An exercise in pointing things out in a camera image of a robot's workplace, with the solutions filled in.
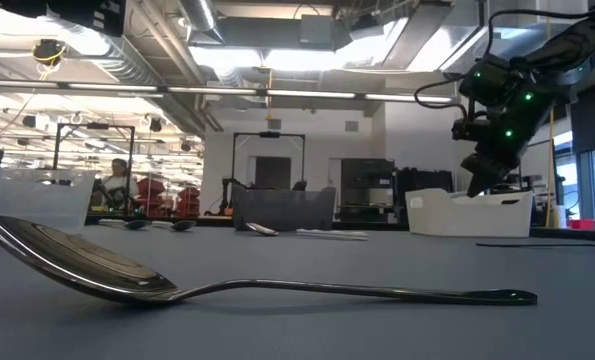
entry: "white container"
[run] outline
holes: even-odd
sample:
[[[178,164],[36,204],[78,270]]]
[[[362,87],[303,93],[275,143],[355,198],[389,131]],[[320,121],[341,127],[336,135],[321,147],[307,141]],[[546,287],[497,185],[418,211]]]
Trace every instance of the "white container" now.
[[[442,189],[406,193],[410,232],[433,236],[528,237],[532,204],[532,192],[472,199]]]
[[[80,234],[94,181],[92,171],[0,169],[0,215]]]

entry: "table surface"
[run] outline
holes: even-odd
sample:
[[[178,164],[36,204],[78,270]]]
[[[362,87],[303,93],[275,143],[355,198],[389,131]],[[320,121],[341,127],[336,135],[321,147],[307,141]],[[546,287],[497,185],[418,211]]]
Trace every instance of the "table surface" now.
[[[475,239],[405,232],[370,232],[367,242],[268,238],[210,227],[91,226],[84,236],[182,288],[235,278],[515,288],[536,292],[540,303],[426,305],[242,289],[130,308],[59,285],[0,248],[0,359],[595,359],[593,248],[480,248]]]

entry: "spoon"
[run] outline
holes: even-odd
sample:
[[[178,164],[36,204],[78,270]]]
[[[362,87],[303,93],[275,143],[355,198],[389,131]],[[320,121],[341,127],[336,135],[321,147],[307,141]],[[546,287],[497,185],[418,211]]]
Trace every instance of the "spoon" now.
[[[148,220],[131,220],[131,221],[123,221],[123,220],[112,220],[112,219],[102,219],[99,220],[99,225],[108,226],[112,228],[120,228],[123,227],[127,230],[139,230],[145,228],[146,226],[150,225],[150,221]]]
[[[537,295],[521,290],[465,292],[281,280],[228,280],[182,290],[157,272],[82,238],[29,221],[0,216],[0,246],[47,277],[77,291],[127,304],[175,304],[238,288],[266,288],[463,305],[534,305]]]
[[[170,231],[174,231],[174,232],[182,232],[182,231],[186,231],[188,229],[191,229],[192,227],[194,227],[197,224],[196,221],[192,221],[192,220],[180,220],[177,221],[176,223],[169,223],[166,221],[153,221],[151,223],[152,226],[154,227],[158,227],[158,228],[162,228],[162,229],[168,229]]]
[[[264,236],[278,236],[279,232],[256,223],[246,223],[246,226]],[[342,238],[347,240],[368,240],[368,234],[360,231],[323,231],[323,230],[304,230],[295,231],[298,235],[315,236],[323,238]]]

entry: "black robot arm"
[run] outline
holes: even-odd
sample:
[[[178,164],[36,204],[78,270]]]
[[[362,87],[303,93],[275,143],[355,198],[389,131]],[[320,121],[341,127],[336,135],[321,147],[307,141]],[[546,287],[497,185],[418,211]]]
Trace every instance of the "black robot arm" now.
[[[455,140],[477,142],[462,162],[473,174],[468,189],[476,196],[499,183],[519,165],[530,139],[558,104],[576,100],[573,85],[590,70],[595,53],[595,10],[540,49],[509,61],[487,53],[464,76],[459,92],[488,108],[453,126]]]

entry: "person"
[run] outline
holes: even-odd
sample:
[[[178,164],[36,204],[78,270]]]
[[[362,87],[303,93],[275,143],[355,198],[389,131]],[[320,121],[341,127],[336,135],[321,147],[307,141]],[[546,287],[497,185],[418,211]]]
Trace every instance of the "person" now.
[[[126,177],[128,176],[128,163],[123,159],[114,159],[112,161],[113,174],[106,177],[102,185],[110,195],[110,197],[117,203],[121,203],[123,207],[124,194],[126,193]],[[130,178],[130,195],[133,197],[139,193],[137,182],[134,178]]]

